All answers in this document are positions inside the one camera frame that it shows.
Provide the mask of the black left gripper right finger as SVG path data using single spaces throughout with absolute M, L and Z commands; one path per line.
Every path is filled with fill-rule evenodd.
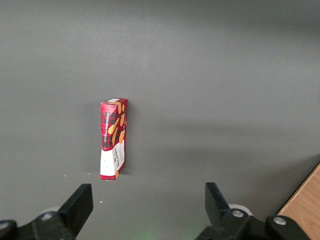
M 240 208 L 231 208 L 214 182 L 205 184 L 205 210 L 210 225 L 198 240 L 308 240 L 293 219 L 271 215 L 260 221 Z

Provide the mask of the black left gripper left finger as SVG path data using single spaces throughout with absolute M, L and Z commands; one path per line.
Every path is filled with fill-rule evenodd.
M 92 185 L 81 184 L 56 211 L 46 211 L 18 226 L 12 219 L 0 221 L 2 240 L 75 240 L 94 208 Z

